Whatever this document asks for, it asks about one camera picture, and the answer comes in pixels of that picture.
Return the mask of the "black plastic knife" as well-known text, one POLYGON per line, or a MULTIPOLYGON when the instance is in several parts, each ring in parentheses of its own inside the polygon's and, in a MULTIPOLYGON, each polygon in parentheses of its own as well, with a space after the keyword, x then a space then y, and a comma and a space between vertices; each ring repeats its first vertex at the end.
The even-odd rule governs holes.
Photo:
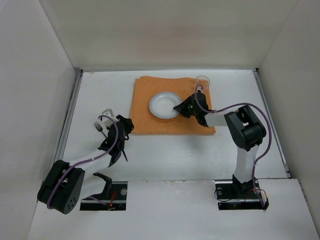
POLYGON ((123 154, 123 156, 124 156, 125 160, 128 162, 128 158, 127 158, 127 155, 126 155, 126 153, 125 153, 125 151, 124 151, 124 150, 122 150, 122 154, 123 154))

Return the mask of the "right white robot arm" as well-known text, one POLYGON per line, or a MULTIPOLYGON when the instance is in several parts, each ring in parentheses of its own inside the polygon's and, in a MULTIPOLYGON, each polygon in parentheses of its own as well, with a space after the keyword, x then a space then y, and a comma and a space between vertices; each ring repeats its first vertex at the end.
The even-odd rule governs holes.
POLYGON ((257 193, 255 169, 271 147, 271 127, 263 111, 252 103, 236 103, 223 109, 209 109, 205 95, 198 91, 173 107, 185 118, 194 116, 203 127, 227 127, 237 147, 231 194, 257 193))

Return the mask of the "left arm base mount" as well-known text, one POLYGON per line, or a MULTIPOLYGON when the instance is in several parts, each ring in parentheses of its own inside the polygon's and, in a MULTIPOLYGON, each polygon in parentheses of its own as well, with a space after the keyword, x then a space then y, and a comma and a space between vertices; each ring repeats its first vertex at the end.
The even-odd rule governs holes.
POLYGON ((128 182, 115 181, 106 196, 94 195, 80 202, 80 211, 125 211, 127 208, 128 182))

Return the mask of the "clear plastic cup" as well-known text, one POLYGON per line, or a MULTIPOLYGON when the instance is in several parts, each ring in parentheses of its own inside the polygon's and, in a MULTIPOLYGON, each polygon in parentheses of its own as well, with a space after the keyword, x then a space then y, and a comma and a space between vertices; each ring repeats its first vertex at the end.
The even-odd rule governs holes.
POLYGON ((195 89, 198 91, 205 91, 210 86, 210 79, 205 75, 199 75, 195 78, 195 89))

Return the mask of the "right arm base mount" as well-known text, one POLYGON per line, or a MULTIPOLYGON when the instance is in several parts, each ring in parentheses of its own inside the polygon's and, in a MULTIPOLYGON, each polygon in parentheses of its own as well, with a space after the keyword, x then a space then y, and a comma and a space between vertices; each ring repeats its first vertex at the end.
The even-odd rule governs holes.
POLYGON ((219 210, 267 210, 270 203, 266 191, 260 188, 259 182, 255 182, 255 189, 252 182, 240 185, 232 180, 216 181, 214 196, 217 200, 219 210))

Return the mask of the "clear plastic plate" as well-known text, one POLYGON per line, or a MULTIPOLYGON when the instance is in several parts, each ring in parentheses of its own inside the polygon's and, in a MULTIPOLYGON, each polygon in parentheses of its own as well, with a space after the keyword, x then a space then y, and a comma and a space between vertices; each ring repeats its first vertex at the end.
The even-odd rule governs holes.
POLYGON ((149 101, 149 111, 158 119, 173 119, 179 113, 173 107, 182 103, 181 98, 174 92, 164 91, 154 95, 149 101))

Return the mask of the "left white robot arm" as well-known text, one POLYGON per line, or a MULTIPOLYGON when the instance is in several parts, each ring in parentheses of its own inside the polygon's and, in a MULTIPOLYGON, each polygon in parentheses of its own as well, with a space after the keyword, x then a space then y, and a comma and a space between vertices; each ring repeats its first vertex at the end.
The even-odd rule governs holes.
POLYGON ((113 188, 112 178, 101 171, 125 155, 125 142, 129 140, 134 124, 120 114, 105 118, 111 125, 106 128, 107 135, 97 150, 77 160, 57 160, 41 183, 37 201, 49 210, 66 215, 84 199, 94 200, 109 209, 119 195, 113 188))

